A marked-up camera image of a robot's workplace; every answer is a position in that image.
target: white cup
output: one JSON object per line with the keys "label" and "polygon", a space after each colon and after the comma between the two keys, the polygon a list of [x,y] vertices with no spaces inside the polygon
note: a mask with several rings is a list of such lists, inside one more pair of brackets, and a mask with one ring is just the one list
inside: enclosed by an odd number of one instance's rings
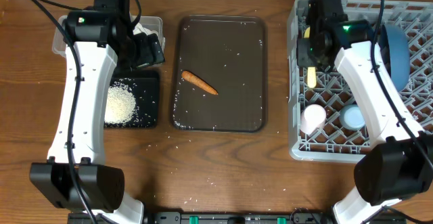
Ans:
{"label": "white cup", "polygon": [[322,129],[326,122],[326,111],[320,105],[309,105],[300,115],[300,130],[309,135],[316,129]]}

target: white plastic crate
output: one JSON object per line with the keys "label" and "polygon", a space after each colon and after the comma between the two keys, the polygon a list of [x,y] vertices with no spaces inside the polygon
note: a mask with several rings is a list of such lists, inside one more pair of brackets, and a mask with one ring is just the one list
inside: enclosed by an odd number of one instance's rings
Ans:
{"label": "white plastic crate", "polygon": [[[59,18],[59,23],[62,24],[63,21],[67,18],[67,16],[62,16]],[[162,19],[159,17],[153,16],[142,16],[140,17],[139,23],[142,27],[150,30],[158,32],[158,39],[161,44],[161,48],[164,51],[165,47],[165,38],[162,34]],[[66,44],[63,42],[63,36],[58,29],[55,30],[53,46],[51,48],[55,54],[59,54],[62,57],[66,58]]]}
{"label": "white plastic crate", "polygon": [[[374,24],[378,18],[380,1],[342,0],[349,20],[367,19]],[[333,71],[317,73],[317,86],[305,85],[306,69],[299,69],[296,41],[308,26],[305,24],[308,0],[295,0],[288,18],[288,62],[290,74],[289,147],[297,160],[357,163],[370,151],[366,128],[348,131],[338,121],[340,109],[353,104],[355,99],[342,76]],[[433,3],[386,1],[382,24],[402,28],[407,36],[411,54],[409,83],[400,92],[405,105],[421,126],[433,133]],[[321,104],[327,110],[323,130],[311,135],[300,131],[300,114],[309,104]]]}

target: black tray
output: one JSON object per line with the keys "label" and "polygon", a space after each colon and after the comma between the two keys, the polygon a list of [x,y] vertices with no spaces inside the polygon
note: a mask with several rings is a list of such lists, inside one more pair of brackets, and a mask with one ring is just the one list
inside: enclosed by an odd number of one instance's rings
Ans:
{"label": "black tray", "polygon": [[[170,119],[183,130],[255,132],[266,118],[266,28],[252,17],[189,16],[179,30]],[[183,81],[190,71],[218,91]]]}
{"label": "black tray", "polygon": [[113,76],[110,86],[114,82],[128,85],[137,102],[137,112],[126,123],[106,123],[107,128],[150,128],[158,122],[158,104],[160,95],[159,74],[154,70],[136,70]]}

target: dish rack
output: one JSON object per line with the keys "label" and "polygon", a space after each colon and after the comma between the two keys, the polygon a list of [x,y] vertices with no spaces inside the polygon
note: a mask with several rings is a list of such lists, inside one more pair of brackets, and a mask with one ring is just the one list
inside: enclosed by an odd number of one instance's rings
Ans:
{"label": "dish rack", "polygon": [[[297,160],[357,163],[370,151],[367,129],[349,131],[342,127],[340,110],[355,99],[342,76],[334,70],[317,73],[317,86],[306,85],[306,68],[297,65],[296,46],[308,26],[305,23],[309,0],[295,0],[288,18],[288,62],[290,74],[289,147]],[[366,19],[374,24],[380,1],[342,0],[349,20]],[[382,24],[404,30],[409,50],[411,75],[400,92],[401,99],[421,126],[433,133],[433,3],[385,1]],[[320,104],[327,111],[322,130],[310,135],[300,131],[300,115],[309,104]]]}

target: clear plastic container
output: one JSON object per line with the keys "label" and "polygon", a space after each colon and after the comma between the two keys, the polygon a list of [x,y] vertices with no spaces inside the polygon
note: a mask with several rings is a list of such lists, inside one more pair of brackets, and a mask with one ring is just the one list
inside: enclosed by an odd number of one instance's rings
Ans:
{"label": "clear plastic container", "polygon": [[[59,18],[59,23],[61,24],[65,19],[66,15]],[[152,16],[142,16],[140,17],[139,22],[144,28],[150,30],[150,31],[156,31],[158,32],[158,39],[160,40],[161,48],[164,51],[165,47],[165,38],[162,34],[162,19],[159,17],[152,17]],[[63,42],[63,36],[60,34],[60,31],[58,29],[55,30],[54,34],[54,40],[53,40],[53,47],[52,50],[54,54],[59,54],[62,57],[66,57],[66,44]]]}

